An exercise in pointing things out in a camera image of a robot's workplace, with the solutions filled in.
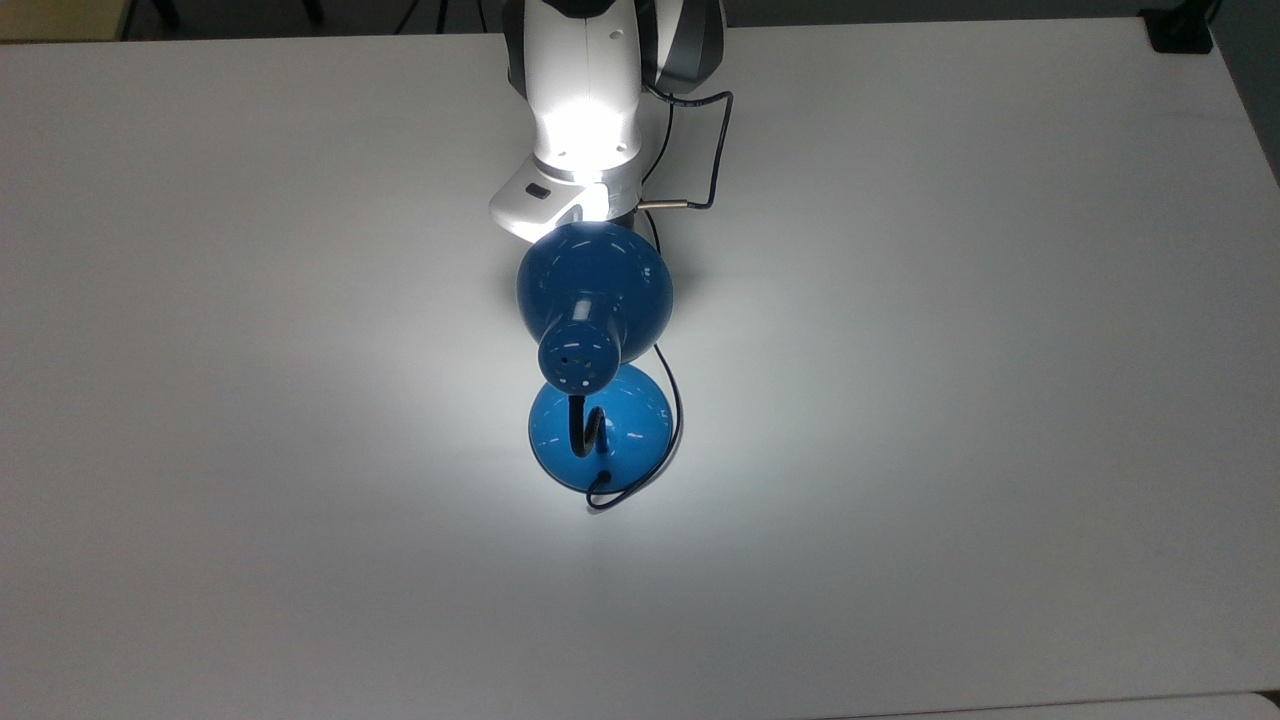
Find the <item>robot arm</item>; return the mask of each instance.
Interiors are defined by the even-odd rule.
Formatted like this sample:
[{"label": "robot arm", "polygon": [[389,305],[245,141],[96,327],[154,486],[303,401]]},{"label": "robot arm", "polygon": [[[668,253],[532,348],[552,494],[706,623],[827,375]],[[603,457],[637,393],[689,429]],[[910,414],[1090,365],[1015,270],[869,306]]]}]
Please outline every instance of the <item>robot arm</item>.
[{"label": "robot arm", "polygon": [[557,225],[635,210],[644,85],[687,92],[710,76],[723,12],[719,0],[508,0],[503,33],[536,135],[489,211],[536,242]]}]

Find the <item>blue lamp shade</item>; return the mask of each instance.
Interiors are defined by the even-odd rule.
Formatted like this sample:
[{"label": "blue lamp shade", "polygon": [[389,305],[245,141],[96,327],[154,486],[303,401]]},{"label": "blue lamp shade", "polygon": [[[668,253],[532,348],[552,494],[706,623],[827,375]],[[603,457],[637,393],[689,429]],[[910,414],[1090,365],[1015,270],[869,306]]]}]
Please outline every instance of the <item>blue lamp shade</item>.
[{"label": "blue lamp shade", "polygon": [[599,483],[596,495],[622,492],[650,473],[667,451],[671,438],[671,406],[653,379],[634,365],[622,365],[608,387],[591,396],[604,409],[605,437],[586,457],[570,448],[568,396],[543,386],[529,411],[529,442],[534,456],[562,486],[588,492]]},{"label": "blue lamp shade", "polygon": [[516,299],[547,383],[566,395],[593,395],[667,327],[671,273],[632,231],[571,223],[530,246]]}]

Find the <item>white table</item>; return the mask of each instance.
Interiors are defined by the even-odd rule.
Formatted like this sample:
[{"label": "white table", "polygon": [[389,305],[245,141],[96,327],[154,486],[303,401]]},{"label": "white table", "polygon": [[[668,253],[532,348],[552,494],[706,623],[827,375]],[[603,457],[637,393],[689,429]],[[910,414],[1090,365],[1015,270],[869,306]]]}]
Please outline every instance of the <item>white table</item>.
[{"label": "white table", "polygon": [[[1280,191],[1217,54],[731,31],[719,200],[659,218],[685,442],[599,516],[525,436],[504,61],[0,49],[0,715],[1280,687]],[[652,196],[700,197],[717,122],[680,114]]]}]

